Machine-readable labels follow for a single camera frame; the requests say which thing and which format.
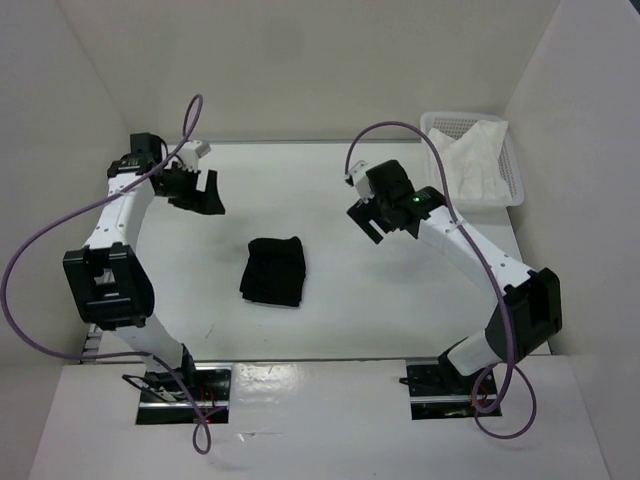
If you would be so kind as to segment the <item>black skirt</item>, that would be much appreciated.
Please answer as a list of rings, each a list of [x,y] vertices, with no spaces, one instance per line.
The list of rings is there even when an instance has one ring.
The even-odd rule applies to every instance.
[[[248,244],[249,257],[239,291],[244,300],[298,308],[306,279],[301,240],[257,238]]]

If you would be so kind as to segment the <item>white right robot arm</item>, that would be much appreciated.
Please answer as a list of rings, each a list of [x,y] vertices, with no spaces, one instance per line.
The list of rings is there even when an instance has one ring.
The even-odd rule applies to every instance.
[[[405,231],[438,251],[496,303],[484,329],[439,356],[443,389],[459,393],[484,368],[508,359],[520,362],[561,330],[558,276],[506,254],[450,208],[437,189],[415,189],[398,161],[374,167],[359,161],[346,182],[359,195],[347,214],[375,243],[386,233]]]

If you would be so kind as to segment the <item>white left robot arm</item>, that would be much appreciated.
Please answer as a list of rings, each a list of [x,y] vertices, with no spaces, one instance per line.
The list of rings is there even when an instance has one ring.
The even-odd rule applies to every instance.
[[[83,247],[65,253],[63,269],[81,319],[144,352],[143,381],[151,396],[183,401],[198,390],[199,375],[188,348],[155,315],[154,289],[135,249],[156,197],[200,215],[222,215],[225,208],[216,172],[199,168],[209,143],[186,142],[168,166],[161,164],[163,141],[157,135],[131,135],[130,149],[109,166],[112,200]]]

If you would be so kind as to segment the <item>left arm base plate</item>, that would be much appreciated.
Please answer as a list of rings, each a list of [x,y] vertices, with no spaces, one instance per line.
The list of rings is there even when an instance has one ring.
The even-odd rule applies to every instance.
[[[139,392],[137,425],[190,425],[198,417],[176,383],[161,386],[149,373],[123,374],[122,380]],[[231,393],[230,364],[197,365],[191,384],[185,382],[208,424],[227,424]]]

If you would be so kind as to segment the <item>white skirt in basket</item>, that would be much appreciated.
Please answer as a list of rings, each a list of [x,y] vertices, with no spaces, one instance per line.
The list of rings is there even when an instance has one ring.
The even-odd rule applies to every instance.
[[[427,131],[441,157],[449,193],[458,210],[503,207],[512,200],[499,166],[507,129],[504,120],[477,120],[459,139],[435,127]]]

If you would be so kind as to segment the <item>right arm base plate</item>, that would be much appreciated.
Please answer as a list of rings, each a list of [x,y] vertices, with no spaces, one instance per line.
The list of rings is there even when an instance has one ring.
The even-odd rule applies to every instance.
[[[414,421],[473,418],[471,393],[478,376],[460,376],[435,359],[408,360],[398,382],[407,388]]]

